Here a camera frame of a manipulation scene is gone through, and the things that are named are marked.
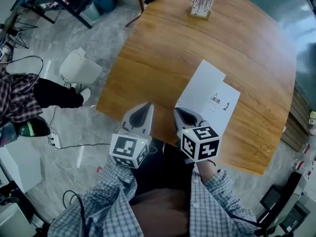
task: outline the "plaid jacket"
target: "plaid jacket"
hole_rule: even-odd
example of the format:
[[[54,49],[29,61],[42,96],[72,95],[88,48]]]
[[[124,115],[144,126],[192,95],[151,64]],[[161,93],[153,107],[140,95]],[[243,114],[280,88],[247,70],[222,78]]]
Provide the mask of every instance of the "plaid jacket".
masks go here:
[[[35,74],[9,74],[0,66],[0,126],[5,119],[23,122],[42,113],[33,89],[39,76]]]
[[[249,209],[243,208],[233,194],[232,180],[225,171],[211,177],[204,185],[193,170],[191,181],[190,236],[254,236],[257,227],[238,219],[256,222]],[[82,198],[85,221],[91,237],[138,237],[142,230],[129,205],[137,188],[136,179],[127,167],[116,165],[111,158],[96,185]],[[49,237],[77,237],[80,229],[80,205],[73,202],[48,231]]]

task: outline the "person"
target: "person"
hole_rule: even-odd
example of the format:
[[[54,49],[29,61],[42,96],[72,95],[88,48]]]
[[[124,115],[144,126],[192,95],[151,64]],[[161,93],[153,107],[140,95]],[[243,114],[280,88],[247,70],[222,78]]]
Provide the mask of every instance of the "person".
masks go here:
[[[9,40],[4,46],[7,53],[1,63],[5,63],[13,53],[14,42]],[[6,65],[0,65],[0,127],[6,122],[23,122],[42,113],[43,108],[79,108],[91,96],[90,89],[76,93],[75,88],[63,87],[36,74],[10,74]]]
[[[229,216],[256,222],[234,195],[226,171],[208,160],[185,164],[182,152],[166,147],[148,153],[139,169],[108,156],[97,184],[82,196],[85,224],[73,199],[48,236],[254,236],[256,226]]]

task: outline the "chair leg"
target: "chair leg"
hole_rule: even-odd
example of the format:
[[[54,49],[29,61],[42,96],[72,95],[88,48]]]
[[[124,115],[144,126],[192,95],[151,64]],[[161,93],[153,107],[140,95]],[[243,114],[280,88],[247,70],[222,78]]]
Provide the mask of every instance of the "chair leg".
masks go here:
[[[134,23],[137,19],[140,18],[140,16],[142,15],[142,13],[144,12],[144,3],[143,0],[138,0],[139,3],[139,7],[140,7],[140,15],[138,15],[136,18],[134,18],[132,21],[128,22],[125,26],[129,27],[132,23]]]

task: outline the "gray tile floor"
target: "gray tile floor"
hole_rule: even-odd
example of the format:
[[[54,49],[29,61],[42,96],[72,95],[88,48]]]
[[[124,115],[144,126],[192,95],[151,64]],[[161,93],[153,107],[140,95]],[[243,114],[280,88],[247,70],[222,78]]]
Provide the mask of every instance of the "gray tile floor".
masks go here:
[[[56,109],[52,127],[59,133],[63,147],[86,143],[110,142],[111,135],[118,123],[95,110],[100,91],[107,75],[123,46],[132,27],[124,25],[139,13],[131,4],[121,4],[113,12],[104,15],[89,30],[70,14],[63,12],[52,25],[42,18],[27,14],[24,19],[38,26],[24,33],[30,49],[17,48],[14,59],[26,55],[39,55],[44,60],[42,78],[63,85],[59,68],[72,50],[82,47],[88,56],[104,67],[100,78],[90,86],[92,97],[81,109]],[[38,73],[40,61],[27,59],[8,66],[12,73]],[[53,116],[53,107],[45,109],[42,115],[47,122]],[[105,164],[109,146],[84,147],[79,167],[80,148],[58,150],[48,145],[48,139],[34,138],[33,146],[40,153],[43,180],[27,192],[38,212],[51,220],[63,210],[62,195],[65,190],[83,193],[97,180],[97,168]],[[237,195],[245,206],[254,210],[257,216],[263,208],[260,198],[274,184],[282,184],[290,174],[290,166],[296,153],[280,142],[273,159],[263,176],[256,176],[223,166],[235,181]]]

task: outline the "wooden table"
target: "wooden table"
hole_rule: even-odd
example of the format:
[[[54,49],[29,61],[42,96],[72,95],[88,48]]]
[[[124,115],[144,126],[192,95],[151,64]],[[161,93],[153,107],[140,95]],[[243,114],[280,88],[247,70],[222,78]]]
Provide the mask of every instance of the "wooden table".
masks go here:
[[[177,141],[173,108],[202,59],[240,91],[218,161],[263,174],[291,106],[296,51],[276,22],[248,0],[215,0],[208,20],[188,16],[191,0],[157,0],[134,26],[97,110],[121,120],[155,104],[153,137]]]

